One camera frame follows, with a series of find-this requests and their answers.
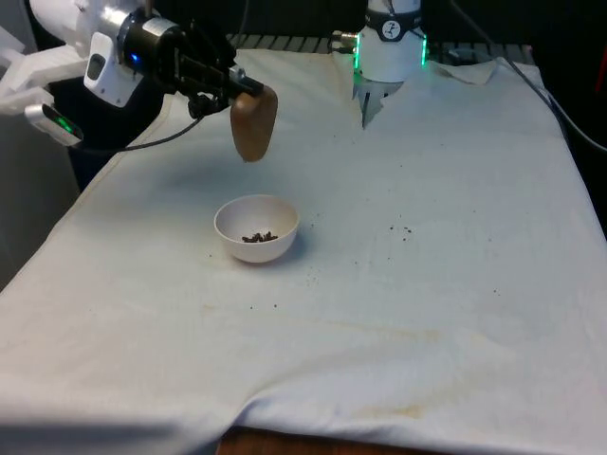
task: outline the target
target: white tablecloth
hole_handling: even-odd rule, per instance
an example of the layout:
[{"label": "white tablecloth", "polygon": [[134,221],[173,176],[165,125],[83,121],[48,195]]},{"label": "white tablecloth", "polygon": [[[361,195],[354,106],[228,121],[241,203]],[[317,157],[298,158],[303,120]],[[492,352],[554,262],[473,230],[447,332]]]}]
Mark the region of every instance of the white tablecloth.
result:
[{"label": "white tablecloth", "polygon": [[[528,87],[427,68],[362,131],[330,57],[240,62],[280,97],[267,159],[227,114],[116,157],[0,297],[0,452],[185,453],[236,424],[604,454],[607,248]],[[146,136],[189,121],[163,115]],[[275,264],[215,237],[249,193],[301,214]]]}]

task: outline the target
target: wooden scoop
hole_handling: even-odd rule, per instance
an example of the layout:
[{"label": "wooden scoop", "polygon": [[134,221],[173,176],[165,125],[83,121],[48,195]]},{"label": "wooden scoop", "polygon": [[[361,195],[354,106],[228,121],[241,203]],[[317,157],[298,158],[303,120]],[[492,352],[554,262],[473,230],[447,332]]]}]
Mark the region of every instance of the wooden scoop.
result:
[{"label": "wooden scoop", "polygon": [[254,98],[241,94],[231,107],[231,133],[236,150],[248,163],[264,157],[274,132],[278,96],[270,87]]}]

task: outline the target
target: dark background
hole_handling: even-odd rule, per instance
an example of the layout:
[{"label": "dark background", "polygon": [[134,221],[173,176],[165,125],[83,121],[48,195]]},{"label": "dark background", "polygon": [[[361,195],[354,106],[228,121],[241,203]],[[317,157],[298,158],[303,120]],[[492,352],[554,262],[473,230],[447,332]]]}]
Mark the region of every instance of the dark background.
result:
[{"label": "dark background", "polygon": [[[335,29],[362,28],[366,0],[250,0],[246,32],[288,36],[329,36]],[[237,31],[245,0],[156,0],[156,9],[169,19],[211,17],[227,33]],[[424,29],[431,41],[479,42],[447,0],[423,0]],[[504,44],[528,44],[534,49],[547,88],[584,131],[607,144],[607,89],[595,93],[602,52],[607,45],[605,0],[459,0],[459,4],[493,39]],[[58,43],[36,27],[41,48]],[[59,110],[83,128],[86,146],[115,148],[137,137],[157,115],[161,94],[144,84],[123,109],[95,99],[82,81],[52,87]],[[573,157],[591,193],[603,229],[607,230],[607,155],[566,132]],[[84,187],[106,159],[72,152]]]}]

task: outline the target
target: white bowl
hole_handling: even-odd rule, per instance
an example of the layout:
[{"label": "white bowl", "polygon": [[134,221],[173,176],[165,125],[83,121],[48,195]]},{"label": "white bowl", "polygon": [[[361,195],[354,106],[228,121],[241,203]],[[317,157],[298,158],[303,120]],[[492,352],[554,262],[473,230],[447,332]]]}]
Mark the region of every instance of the white bowl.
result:
[{"label": "white bowl", "polygon": [[[246,263],[269,263],[293,245],[300,217],[286,201],[274,196],[245,196],[228,202],[215,215],[215,230],[229,254]],[[271,232],[278,239],[247,244],[243,237]]]}]

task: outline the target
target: black wire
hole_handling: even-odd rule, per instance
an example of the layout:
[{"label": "black wire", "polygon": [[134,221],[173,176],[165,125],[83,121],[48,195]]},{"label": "black wire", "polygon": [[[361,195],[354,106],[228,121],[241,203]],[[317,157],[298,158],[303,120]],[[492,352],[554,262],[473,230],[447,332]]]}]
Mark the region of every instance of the black wire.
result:
[{"label": "black wire", "polygon": [[[487,35],[485,33],[485,31],[480,28],[478,26],[478,24],[476,24],[476,22],[474,22],[474,19],[472,19],[470,16],[468,16],[466,14],[466,12],[460,8],[460,6],[457,4],[457,2],[455,0],[451,0],[451,6],[453,7],[453,9],[455,9],[455,12],[457,12],[462,19],[464,19],[468,25],[470,27],[472,27],[474,29],[474,31],[476,31],[476,33],[479,34],[479,36],[481,38],[483,38],[488,45],[490,46],[497,46],[497,43],[495,43],[495,41],[493,41],[491,39],[491,37],[489,35]],[[531,87],[531,89],[538,95],[538,97],[540,97],[542,99],[542,101],[550,108],[550,110],[557,115],[557,110],[554,108],[554,106],[552,105],[552,103],[550,103],[549,100],[546,99],[546,97],[543,95],[543,93],[540,91],[540,89],[538,87],[536,87],[535,83],[533,83],[526,75],[523,71],[521,71],[519,69],[519,67],[510,60],[510,58],[505,55],[504,56],[504,60],[507,61],[507,63],[512,66],[512,69],[514,70],[514,72],[516,74],[518,74],[519,76],[521,76],[521,78],[523,78],[523,81],[525,81],[527,83],[527,85],[529,85]]]},{"label": "black wire", "polygon": [[248,21],[248,10],[250,7],[250,0],[245,0],[245,10],[243,11],[243,19],[240,22],[240,28],[238,29],[238,34],[236,35],[236,48],[239,49],[240,46],[243,45],[243,34],[245,33],[245,28],[247,28]]},{"label": "black wire", "polygon": [[[455,0],[451,0],[451,6],[453,7],[453,9],[455,10],[455,12],[457,12],[462,19],[464,19],[468,25],[470,27],[472,27],[474,29],[474,31],[476,31],[476,33],[479,34],[479,36],[481,38],[483,38],[488,45],[490,46],[497,46],[497,44],[491,39],[491,37],[482,29],[480,28],[480,26],[478,24],[476,24],[476,22],[474,22],[474,19],[472,19],[470,16],[468,16],[466,14],[466,12],[461,9],[461,7],[457,4],[457,2]],[[559,104],[559,102],[550,94],[548,94],[548,97],[546,97],[542,91],[540,90],[540,88],[538,88],[538,86],[533,83],[526,75],[523,71],[521,71],[519,69],[519,67],[510,60],[510,58],[505,55],[504,56],[504,60],[507,61],[507,63],[512,67],[512,69],[514,70],[514,72],[516,74],[518,74],[519,76],[521,76],[521,78],[523,79],[523,81],[526,82],[527,85],[529,85],[529,87],[531,87],[531,89],[536,93],[536,95],[538,97],[540,97],[540,99],[546,104],[546,106],[548,106],[548,108],[550,109],[550,111],[552,111],[552,113],[555,115],[556,118],[561,118],[561,114],[564,117],[565,120],[567,120],[567,122],[569,123],[569,125],[586,141],[588,142],[593,148],[595,148],[596,150],[600,151],[600,152],[604,152],[605,150],[607,150],[604,146],[598,144],[597,142],[595,142],[593,139],[591,139],[588,135],[586,135],[578,125],[576,125],[576,123],[574,123],[574,121],[567,115],[567,113],[564,111],[564,109],[562,109],[561,105]]]},{"label": "black wire", "polygon": [[156,147],[156,145],[166,144],[167,142],[171,142],[172,140],[182,137],[186,133],[190,132],[198,123],[200,123],[203,118],[204,117],[197,118],[190,125],[188,125],[183,130],[179,131],[178,133],[175,133],[172,136],[165,137],[164,139],[155,140],[154,142],[148,142],[147,144],[133,145],[131,147],[124,147],[121,149],[113,149],[113,150],[81,149],[79,147],[74,147],[73,150],[76,150],[78,152],[83,152],[83,153],[89,154],[89,155],[108,156],[108,155],[119,154],[122,152],[133,152],[134,150],[149,149],[150,147]]}]

